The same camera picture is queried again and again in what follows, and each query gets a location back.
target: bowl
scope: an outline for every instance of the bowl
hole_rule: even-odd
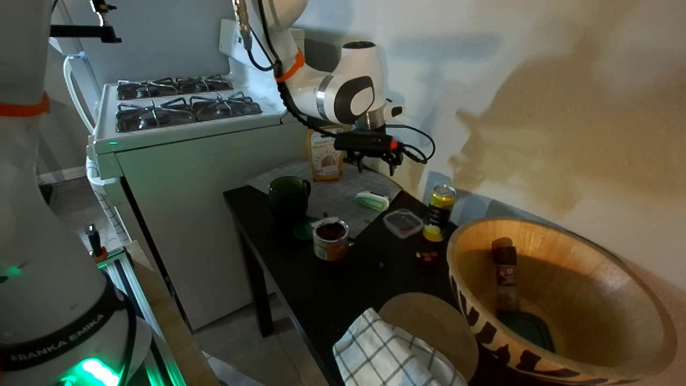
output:
[[[517,249],[515,291],[498,286],[492,244],[502,240]],[[447,273],[475,342],[518,373],[618,384],[656,375],[675,357],[662,304],[621,259],[571,231],[518,220],[473,222],[451,236]],[[518,325],[503,317],[512,312],[502,313],[508,291]]]

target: cloth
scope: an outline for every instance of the cloth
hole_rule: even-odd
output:
[[[348,386],[468,386],[443,355],[372,309],[352,321],[333,355]]]

